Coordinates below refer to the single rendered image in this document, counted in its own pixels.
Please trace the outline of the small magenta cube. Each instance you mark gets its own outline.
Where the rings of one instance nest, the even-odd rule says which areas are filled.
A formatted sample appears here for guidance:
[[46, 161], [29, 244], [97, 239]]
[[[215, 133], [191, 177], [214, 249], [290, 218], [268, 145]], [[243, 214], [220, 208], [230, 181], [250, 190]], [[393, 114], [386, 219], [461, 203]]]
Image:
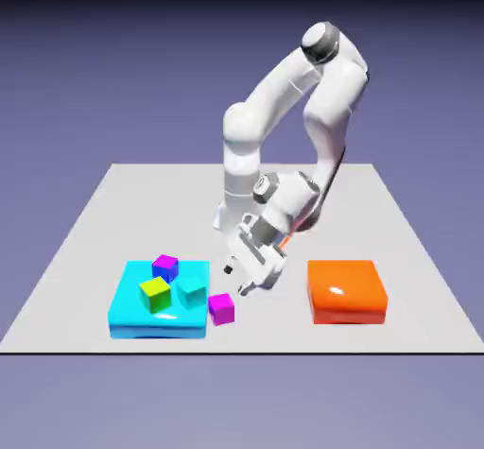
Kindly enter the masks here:
[[215, 326], [234, 322], [234, 303], [229, 293], [210, 296], [208, 308]]

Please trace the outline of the large cyan box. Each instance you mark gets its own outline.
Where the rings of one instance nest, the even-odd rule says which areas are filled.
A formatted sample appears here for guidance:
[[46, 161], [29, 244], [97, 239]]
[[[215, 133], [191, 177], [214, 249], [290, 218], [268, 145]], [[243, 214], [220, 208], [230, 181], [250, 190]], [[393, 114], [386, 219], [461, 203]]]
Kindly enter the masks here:
[[[198, 275], [207, 284], [207, 300], [192, 310], [183, 307], [177, 291], [177, 278], [182, 274]], [[139, 284], [151, 277], [149, 261], [128, 261], [114, 293], [107, 319], [112, 338], [203, 338], [206, 334], [210, 263], [188, 260], [179, 263], [179, 276], [171, 287], [172, 304], [150, 314], [140, 296]]]

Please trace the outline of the large orange box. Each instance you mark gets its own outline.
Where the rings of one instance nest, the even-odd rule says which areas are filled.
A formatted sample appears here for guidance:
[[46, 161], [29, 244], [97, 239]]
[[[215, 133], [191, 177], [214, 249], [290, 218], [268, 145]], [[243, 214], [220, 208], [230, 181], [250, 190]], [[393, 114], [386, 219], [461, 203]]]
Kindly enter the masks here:
[[389, 298], [371, 260], [309, 260], [314, 324], [383, 324]]

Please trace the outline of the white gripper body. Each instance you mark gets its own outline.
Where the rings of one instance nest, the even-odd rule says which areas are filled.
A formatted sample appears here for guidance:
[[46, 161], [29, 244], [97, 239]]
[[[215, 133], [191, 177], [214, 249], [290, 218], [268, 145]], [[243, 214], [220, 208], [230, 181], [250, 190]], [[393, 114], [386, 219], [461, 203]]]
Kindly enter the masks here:
[[245, 224], [238, 224], [227, 238], [230, 255], [246, 273], [246, 281], [253, 280], [257, 288], [271, 290], [285, 267], [286, 254], [276, 244], [258, 245]]

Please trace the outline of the small yellow-green cube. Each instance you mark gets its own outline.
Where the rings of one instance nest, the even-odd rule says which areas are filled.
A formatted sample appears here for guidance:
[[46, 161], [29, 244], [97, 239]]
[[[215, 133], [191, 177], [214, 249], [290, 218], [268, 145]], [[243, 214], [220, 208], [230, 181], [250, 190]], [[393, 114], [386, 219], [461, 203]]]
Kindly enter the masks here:
[[161, 276], [139, 284], [143, 305], [150, 314], [159, 313], [172, 304], [171, 287]]

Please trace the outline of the small purple and blue cube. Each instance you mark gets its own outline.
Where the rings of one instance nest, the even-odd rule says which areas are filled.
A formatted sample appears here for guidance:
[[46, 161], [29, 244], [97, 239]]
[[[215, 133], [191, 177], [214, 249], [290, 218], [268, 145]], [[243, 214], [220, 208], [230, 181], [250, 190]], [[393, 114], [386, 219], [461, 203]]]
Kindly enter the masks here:
[[151, 263], [151, 272], [153, 278], [161, 277], [171, 284], [179, 274], [179, 259], [162, 254]]

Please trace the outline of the small teal cube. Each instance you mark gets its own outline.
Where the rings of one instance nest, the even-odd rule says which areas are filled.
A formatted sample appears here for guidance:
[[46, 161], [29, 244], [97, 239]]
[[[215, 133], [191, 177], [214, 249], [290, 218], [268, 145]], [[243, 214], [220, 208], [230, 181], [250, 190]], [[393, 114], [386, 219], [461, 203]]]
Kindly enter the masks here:
[[206, 303], [207, 284], [200, 276], [182, 274], [177, 278], [176, 285], [185, 309], [192, 310]]

